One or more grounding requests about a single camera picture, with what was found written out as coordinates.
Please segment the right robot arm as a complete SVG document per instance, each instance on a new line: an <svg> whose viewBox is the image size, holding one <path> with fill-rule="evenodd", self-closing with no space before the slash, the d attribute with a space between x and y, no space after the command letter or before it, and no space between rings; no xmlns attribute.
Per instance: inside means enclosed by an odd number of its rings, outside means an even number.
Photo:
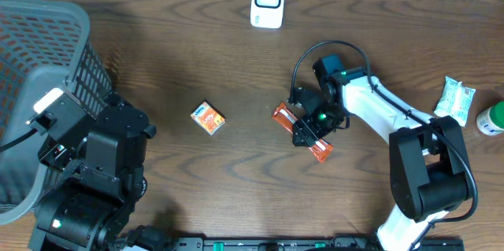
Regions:
<svg viewBox="0 0 504 251"><path fill-rule="evenodd" d="M390 185L395 201L371 247L421 250L437 223L464 201L477 204L461 126L451 116L419 112L387 90L368 67L348 69L339 56L313 64L320 89L292 87L288 101L305 111L293 125L295 146L320 145L333 131L347 129L356 116L388 145Z"/></svg>

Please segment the teal snack pack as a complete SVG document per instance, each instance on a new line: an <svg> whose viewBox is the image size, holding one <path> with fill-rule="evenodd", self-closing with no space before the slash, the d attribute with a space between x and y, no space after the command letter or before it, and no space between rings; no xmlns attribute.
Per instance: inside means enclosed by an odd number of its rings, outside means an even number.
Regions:
<svg viewBox="0 0 504 251"><path fill-rule="evenodd" d="M469 118L469 109L475 93L475 89L465 87L462 82L446 76L442 96L434 114L439 117L451 116L464 127Z"/></svg>

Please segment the green lid jar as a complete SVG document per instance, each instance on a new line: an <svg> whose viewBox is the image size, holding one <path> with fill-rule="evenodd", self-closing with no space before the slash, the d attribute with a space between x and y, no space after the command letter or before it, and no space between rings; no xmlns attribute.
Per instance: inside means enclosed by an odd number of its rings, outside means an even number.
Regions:
<svg viewBox="0 0 504 251"><path fill-rule="evenodd" d="M476 125L483 134L492 136L503 133L503 106L503 102L499 102L477 116Z"/></svg>

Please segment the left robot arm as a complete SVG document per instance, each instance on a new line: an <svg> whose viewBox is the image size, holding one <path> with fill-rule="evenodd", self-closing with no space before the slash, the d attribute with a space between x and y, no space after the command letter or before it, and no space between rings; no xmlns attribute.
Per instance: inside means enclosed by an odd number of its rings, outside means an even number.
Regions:
<svg viewBox="0 0 504 251"><path fill-rule="evenodd" d="M119 250L117 236L145 194L146 144L157 129L117 94L97 116L68 94L45 97L31 119L47 135L40 164L59 173L35 208L31 250Z"/></svg>

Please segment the orange tissue box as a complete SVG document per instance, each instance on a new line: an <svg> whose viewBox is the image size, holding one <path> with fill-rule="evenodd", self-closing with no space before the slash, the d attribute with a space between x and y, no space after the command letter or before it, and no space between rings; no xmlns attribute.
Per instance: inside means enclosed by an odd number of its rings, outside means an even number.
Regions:
<svg viewBox="0 0 504 251"><path fill-rule="evenodd" d="M225 124L225 118L208 102L200 104L191 114L191 118L209 135L213 135Z"/></svg>

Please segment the orange candy bar wrapper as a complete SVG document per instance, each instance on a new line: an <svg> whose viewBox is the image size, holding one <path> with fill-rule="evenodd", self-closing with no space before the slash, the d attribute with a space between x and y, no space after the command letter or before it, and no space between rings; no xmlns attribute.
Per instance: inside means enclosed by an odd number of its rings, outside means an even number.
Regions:
<svg viewBox="0 0 504 251"><path fill-rule="evenodd" d="M294 128L294 124L298 118L284 102L281 102L275 109L272 118L291 134L292 142L295 142L295 138L301 137L299 133L295 133ZM334 150L334 146L329 142L326 142L323 138L315 141L312 146L307 146L307 148L320 163L324 163Z"/></svg>

